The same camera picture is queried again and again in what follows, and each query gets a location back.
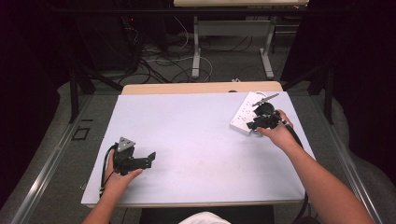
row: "power strip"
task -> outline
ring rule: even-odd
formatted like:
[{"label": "power strip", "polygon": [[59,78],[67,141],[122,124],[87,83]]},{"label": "power strip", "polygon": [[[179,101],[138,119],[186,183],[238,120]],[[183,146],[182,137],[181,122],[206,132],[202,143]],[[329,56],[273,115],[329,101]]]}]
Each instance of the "power strip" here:
[{"label": "power strip", "polygon": [[240,133],[250,135],[251,130],[248,128],[247,123],[254,121],[253,119],[257,117],[254,113],[257,106],[253,105],[265,97],[267,97],[267,95],[262,92],[251,91],[239,107],[235,116],[233,116],[233,120],[231,120],[230,123],[231,128]]}]

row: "person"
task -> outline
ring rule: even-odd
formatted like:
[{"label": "person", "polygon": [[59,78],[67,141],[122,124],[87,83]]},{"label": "person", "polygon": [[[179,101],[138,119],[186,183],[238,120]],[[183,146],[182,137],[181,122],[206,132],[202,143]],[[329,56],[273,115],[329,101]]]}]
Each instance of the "person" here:
[{"label": "person", "polygon": [[[286,114],[282,110],[277,111],[280,117],[292,127],[292,123]],[[306,153],[284,124],[280,123],[273,130],[258,128],[257,131],[269,137],[288,156],[305,187],[306,193],[309,195],[311,203],[324,223],[374,223],[354,193]],[[106,170],[108,181],[103,196],[83,223],[108,223],[118,199],[122,196],[128,184],[143,172],[142,170],[135,170],[125,176],[112,175],[113,153],[110,152]],[[212,214],[202,213],[197,215],[180,221],[189,223],[189,220],[193,222],[197,221],[197,218],[217,218],[217,220],[223,221],[221,223],[228,223]]]}]

